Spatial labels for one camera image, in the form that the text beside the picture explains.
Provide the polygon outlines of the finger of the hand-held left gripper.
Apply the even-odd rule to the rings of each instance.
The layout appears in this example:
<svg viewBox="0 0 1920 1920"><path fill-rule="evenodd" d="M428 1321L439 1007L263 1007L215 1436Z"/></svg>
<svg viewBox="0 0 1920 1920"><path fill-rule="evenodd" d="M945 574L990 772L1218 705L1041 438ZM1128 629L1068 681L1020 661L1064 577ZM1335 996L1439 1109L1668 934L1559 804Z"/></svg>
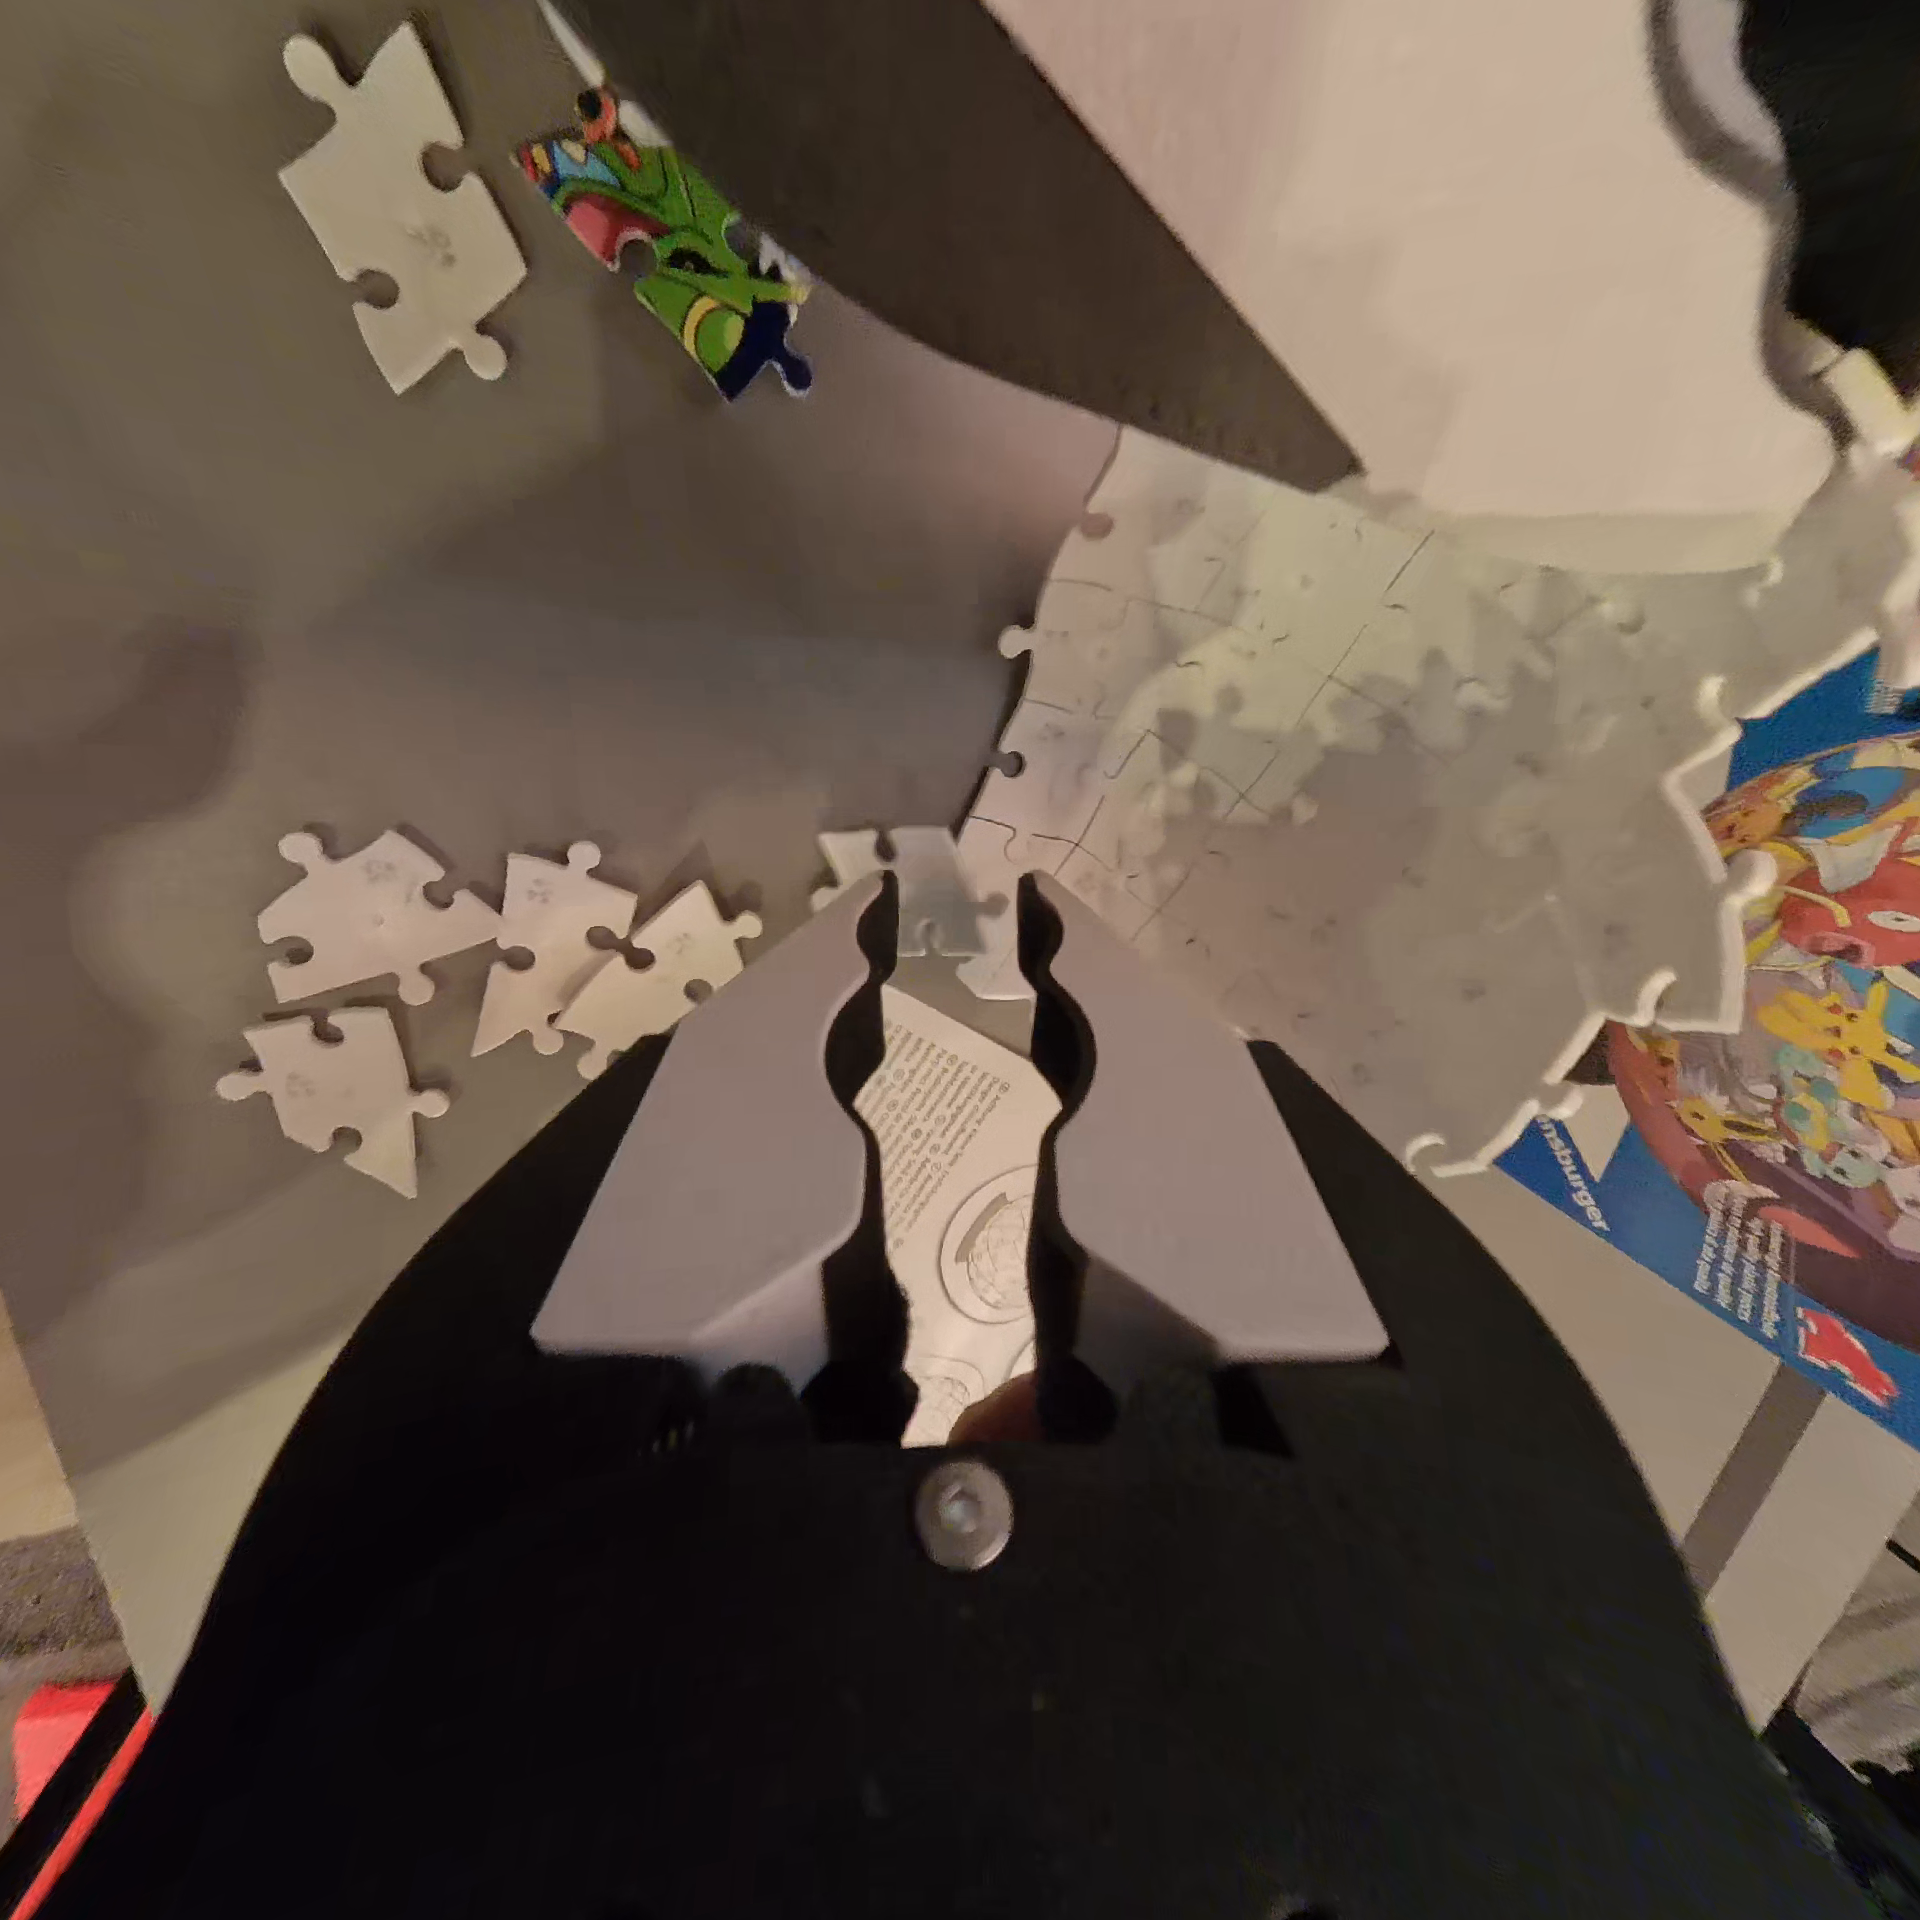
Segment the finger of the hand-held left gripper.
<svg viewBox="0 0 1920 1920"><path fill-rule="evenodd" d="M1679 577L1887 517L1788 285L1905 304L1915 5L990 12L1399 519Z"/></svg>

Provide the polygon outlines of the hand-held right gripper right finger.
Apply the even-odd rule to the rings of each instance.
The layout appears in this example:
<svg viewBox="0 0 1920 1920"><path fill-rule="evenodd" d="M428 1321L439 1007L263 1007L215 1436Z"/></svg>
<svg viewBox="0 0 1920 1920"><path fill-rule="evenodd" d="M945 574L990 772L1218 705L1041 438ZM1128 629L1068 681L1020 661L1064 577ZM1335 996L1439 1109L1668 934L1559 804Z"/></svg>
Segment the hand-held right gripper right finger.
<svg viewBox="0 0 1920 1920"><path fill-rule="evenodd" d="M1158 1376L1387 1351L1251 1045L1057 877L1018 886L1041 1142L1027 1280L1048 1437L1104 1437Z"/></svg>

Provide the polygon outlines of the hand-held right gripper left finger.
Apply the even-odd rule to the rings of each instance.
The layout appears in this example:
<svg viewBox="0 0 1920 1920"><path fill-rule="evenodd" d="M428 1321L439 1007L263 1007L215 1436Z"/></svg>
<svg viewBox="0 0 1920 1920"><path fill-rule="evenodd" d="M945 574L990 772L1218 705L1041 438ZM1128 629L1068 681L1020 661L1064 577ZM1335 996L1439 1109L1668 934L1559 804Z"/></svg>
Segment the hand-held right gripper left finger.
<svg viewBox="0 0 1920 1920"><path fill-rule="evenodd" d="M857 1094L899 882L852 882L668 1041L534 1324L563 1356L777 1373L823 1437L906 1432L906 1293Z"/></svg>

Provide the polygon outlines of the white puzzle piece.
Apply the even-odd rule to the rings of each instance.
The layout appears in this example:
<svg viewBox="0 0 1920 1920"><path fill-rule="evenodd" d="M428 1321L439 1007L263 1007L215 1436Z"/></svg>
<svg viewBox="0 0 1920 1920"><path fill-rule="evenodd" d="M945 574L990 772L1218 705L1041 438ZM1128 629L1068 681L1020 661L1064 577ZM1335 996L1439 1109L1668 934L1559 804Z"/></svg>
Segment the white puzzle piece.
<svg viewBox="0 0 1920 1920"><path fill-rule="evenodd" d="M313 832L289 832L280 856L303 877L258 911L257 934L304 948L268 965L280 1005L387 976L402 1002L426 1005L439 990L431 965L498 938L500 913L484 897L428 896L443 865L399 830L348 854L327 854Z"/></svg>
<svg viewBox="0 0 1920 1920"><path fill-rule="evenodd" d="M390 1007L274 1016L248 1029L246 1041L249 1062L222 1073L215 1097L268 1097L281 1134L313 1153L351 1135L346 1165L402 1197L418 1194L416 1126L447 1117L450 1093L416 1085Z"/></svg>
<svg viewBox="0 0 1920 1920"><path fill-rule="evenodd" d="M559 1015L636 926L639 896L599 874L602 848L576 839L563 854L505 861L497 950L472 1036L472 1058L514 1040L551 1055Z"/></svg>
<svg viewBox="0 0 1920 1920"><path fill-rule="evenodd" d="M484 178L438 184L426 172L426 153L459 149L465 129L418 29L401 22L360 79L311 34L290 37L281 63L335 116L280 172L281 186L343 280L394 282L392 304L353 305L375 368L394 393L450 354L500 380L510 356L483 324L524 282L526 263Z"/></svg>
<svg viewBox="0 0 1920 1920"><path fill-rule="evenodd" d="M593 1080L617 1053L672 1029L745 969L740 946L756 937L762 919L728 913L703 880L672 896L634 933L646 962L609 952L554 1015L556 1032L585 1041L579 1073Z"/></svg>
<svg viewBox="0 0 1920 1920"><path fill-rule="evenodd" d="M852 882L871 874L896 880L896 952L983 962L992 950L992 920L983 896L963 872L953 832L939 825L856 828L819 832L827 884L810 902L825 908Z"/></svg>

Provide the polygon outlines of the partly built puzzle ball shell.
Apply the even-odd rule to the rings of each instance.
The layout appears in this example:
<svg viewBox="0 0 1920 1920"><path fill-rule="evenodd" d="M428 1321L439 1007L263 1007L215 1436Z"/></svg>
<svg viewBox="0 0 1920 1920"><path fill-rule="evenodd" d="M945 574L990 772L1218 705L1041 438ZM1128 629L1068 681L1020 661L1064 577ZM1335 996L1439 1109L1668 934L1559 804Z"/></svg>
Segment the partly built puzzle ball shell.
<svg viewBox="0 0 1920 1920"><path fill-rule="evenodd" d="M1846 453L1756 567L1497 560L1123 429L959 834L1048 872L1393 1146L1472 1168L1610 1021L1729 1032L1739 725L1915 637L1915 480Z"/></svg>

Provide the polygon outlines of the green colourful puzzle piece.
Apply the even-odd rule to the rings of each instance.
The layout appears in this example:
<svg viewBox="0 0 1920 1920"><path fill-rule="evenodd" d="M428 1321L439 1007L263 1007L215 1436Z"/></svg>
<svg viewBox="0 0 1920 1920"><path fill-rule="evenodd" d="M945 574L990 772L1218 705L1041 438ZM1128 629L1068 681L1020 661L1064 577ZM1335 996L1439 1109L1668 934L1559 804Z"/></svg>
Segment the green colourful puzzle piece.
<svg viewBox="0 0 1920 1920"><path fill-rule="evenodd" d="M519 172L576 239L680 342L723 399L762 375L808 394L814 370L793 344L811 277L636 103L585 87L572 127L514 149Z"/></svg>

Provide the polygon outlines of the blue puzzle box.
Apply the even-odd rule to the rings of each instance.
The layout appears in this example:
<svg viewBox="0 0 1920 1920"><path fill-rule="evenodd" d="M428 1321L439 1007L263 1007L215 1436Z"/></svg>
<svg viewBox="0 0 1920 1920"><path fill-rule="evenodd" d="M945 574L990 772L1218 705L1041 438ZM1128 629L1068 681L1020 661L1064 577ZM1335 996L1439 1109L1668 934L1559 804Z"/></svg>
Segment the blue puzzle box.
<svg viewBox="0 0 1920 1920"><path fill-rule="evenodd" d="M1606 1024L1500 1170L1915 1448L1915 687L1863 653L1745 722L1702 820L1771 865L1736 1026Z"/></svg>

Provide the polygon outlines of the white instruction leaflet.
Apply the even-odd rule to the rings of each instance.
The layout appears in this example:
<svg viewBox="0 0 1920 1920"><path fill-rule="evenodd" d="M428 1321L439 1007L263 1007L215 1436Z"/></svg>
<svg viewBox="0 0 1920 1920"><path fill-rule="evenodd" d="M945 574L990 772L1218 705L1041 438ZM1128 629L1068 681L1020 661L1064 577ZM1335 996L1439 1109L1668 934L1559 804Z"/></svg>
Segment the white instruction leaflet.
<svg viewBox="0 0 1920 1920"><path fill-rule="evenodd" d="M1035 1360L1027 1246L1041 1144L1059 1097L1020 1053L899 986L881 992L886 1053L856 1101L881 1146L887 1256L903 1289L908 1448Z"/></svg>

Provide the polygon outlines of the black and red bag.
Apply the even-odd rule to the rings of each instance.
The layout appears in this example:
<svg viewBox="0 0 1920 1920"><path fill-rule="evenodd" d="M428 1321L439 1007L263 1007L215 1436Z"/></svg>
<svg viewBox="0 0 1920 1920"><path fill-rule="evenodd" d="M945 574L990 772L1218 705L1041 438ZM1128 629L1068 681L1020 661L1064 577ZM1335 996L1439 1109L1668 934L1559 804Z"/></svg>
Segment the black and red bag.
<svg viewBox="0 0 1920 1920"><path fill-rule="evenodd" d="M19 1708L4 1749L14 1815L3 1847L4 1918L42 1909L151 1730L153 1711L131 1669L110 1682L38 1687Z"/></svg>

